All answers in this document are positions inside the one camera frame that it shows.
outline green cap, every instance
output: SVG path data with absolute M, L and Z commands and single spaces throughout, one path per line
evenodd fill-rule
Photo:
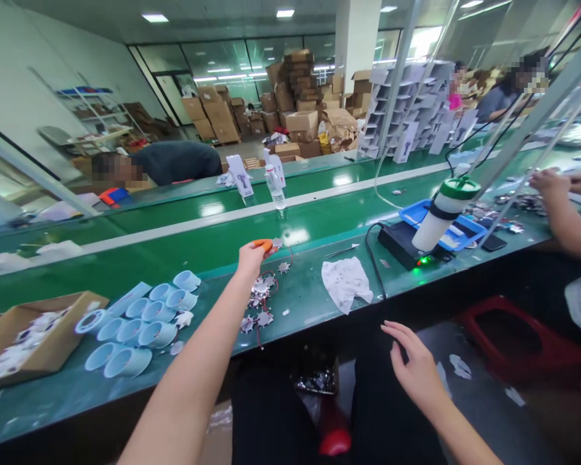
M 449 178 L 443 181 L 439 192 L 456 200 L 471 200 L 480 192 L 480 184 L 470 180 L 468 176 Z

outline black power supply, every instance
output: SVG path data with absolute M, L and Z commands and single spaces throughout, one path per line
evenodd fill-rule
M 416 249 L 411 243 L 415 233 L 416 229 L 405 222 L 394 225 L 381 224 L 377 239 L 408 270 L 435 260 L 448 262 L 452 258 L 451 254 L 439 245 L 430 252 Z

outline red stool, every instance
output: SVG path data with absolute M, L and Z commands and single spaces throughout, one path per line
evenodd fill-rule
M 581 370 L 580 346 L 503 296 L 473 305 L 456 320 L 488 358 L 488 370 L 504 382 L 525 383 L 551 375 L 572 382 L 572 374 Z
M 333 457 L 351 450 L 351 433 L 347 427 L 347 419 L 333 396 L 322 398 L 318 429 L 323 438 L 318 448 L 320 455 Z

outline blue plastic tray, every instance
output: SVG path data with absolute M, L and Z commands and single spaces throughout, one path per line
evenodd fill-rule
M 428 207 L 430 207 L 430 205 L 431 205 L 430 199 L 420 200 L 418 203 L 414 203 L 413 205 L 403 208 L 400 211 L 400 219 L 403 220 L 405 223 L 410 224 L 415 229 L 419 229 L 420 225 L 422 224 L 422 220 L 424 219 L 424 216 L 428 213 Z M 455 220 L 455 222 L 459 223 L 460 225 L 464 226 L 470 231 L 473 231 L 476 234 L 473 237 L 467 237 L 467 239 L 464 240 L 465 236 L 457 236 L 455 233 L 448 229 L 445 232 L 446 235 L 450 236 L 454 240 L 460 241 L 460 244 L 458 244 L 457 247 L 452 248 L 450 245 L 447 245 L 442 241 L 439 241 L 438 242 L 439 245 L 441 245 L 441 247 L 443 247 L 445 250 L 451 252 L 461 251 L 469 244 L 479 240 L 486 233 L 488 233 L 488 230 L 484 226 L 474 223 L 473 221 L 471 221 L 468 218 L 465 218 L 462 215 L 458 215 L 458 218 Z

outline orange tool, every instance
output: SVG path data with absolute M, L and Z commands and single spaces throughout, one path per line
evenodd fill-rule
M 254 244 L 255 247 L 264 248 L 265 253 L 269 252 L 271 249 L 274 249 L 273 250 L 274 253 L 278 251 L 276 247 L 273 247 L 273 242 L 271 241 L 271 239 L 259 239 L 252 241 L 252 243 Z

